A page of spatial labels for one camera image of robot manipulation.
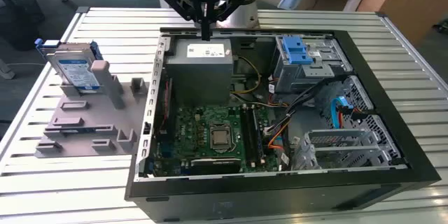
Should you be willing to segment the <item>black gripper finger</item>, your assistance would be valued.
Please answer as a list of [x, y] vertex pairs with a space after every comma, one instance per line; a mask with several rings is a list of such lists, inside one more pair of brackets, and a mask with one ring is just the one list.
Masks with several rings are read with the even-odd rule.
[[170, 7], [178, 12], [185, 20], [193, 20], [201, 27], [202, 39], [206, 40], [206, 13], [203, 3], [194, 3], [190, 0], [165, 0]]
[[217, 21], [226, 21], [238, 8], [251, 4], [253, 0], [229, 0], [219, 6], [217, 6], [218, 0], [207, 1], [206, 3], [206, 40], [210, 41], [213, 35], [211, 25]]

